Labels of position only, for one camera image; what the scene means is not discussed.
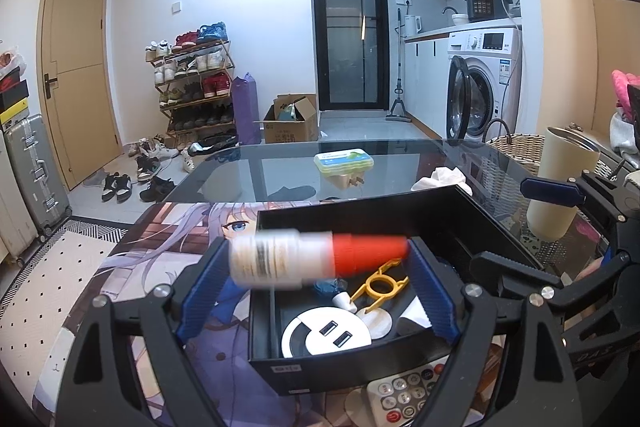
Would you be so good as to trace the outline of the person's right hand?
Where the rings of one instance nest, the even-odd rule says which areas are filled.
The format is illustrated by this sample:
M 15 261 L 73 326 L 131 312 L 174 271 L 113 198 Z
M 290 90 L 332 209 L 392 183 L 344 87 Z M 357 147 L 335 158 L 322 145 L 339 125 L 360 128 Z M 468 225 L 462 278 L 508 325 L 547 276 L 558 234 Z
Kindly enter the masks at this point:
M 599 270 L 603 260 L 603 257 L 594 259 L 593 262 L 590 262 L 589 265 L 587 265 L 584 269 L 582 269 L 582 271 L 577 274 L 577 277 L 575 277 L 575 281 L 581 281 L 585 277 L 589 277 L 589 275 Z

